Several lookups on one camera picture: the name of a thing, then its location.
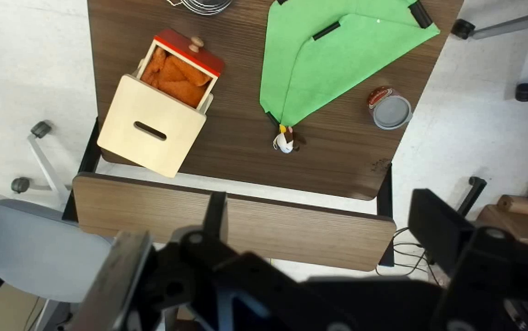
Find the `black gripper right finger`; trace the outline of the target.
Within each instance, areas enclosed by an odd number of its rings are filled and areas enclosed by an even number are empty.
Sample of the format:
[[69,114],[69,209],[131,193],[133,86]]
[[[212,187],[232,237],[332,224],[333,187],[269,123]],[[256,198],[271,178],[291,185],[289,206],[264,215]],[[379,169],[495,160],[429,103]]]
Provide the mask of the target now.
[[528,244],[484,226],[464,248],[433,314],[435,331],[493,331],[508,299],[528,305]]

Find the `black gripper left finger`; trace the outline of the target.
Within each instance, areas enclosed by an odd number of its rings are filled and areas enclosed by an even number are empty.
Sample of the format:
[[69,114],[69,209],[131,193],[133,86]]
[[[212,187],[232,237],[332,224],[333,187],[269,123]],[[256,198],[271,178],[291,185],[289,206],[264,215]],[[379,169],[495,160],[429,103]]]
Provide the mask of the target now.
[[149,252],[151,237],[148,231],[118,233],[111,253],[74,316],[70,331],[142,331],[133,299]]

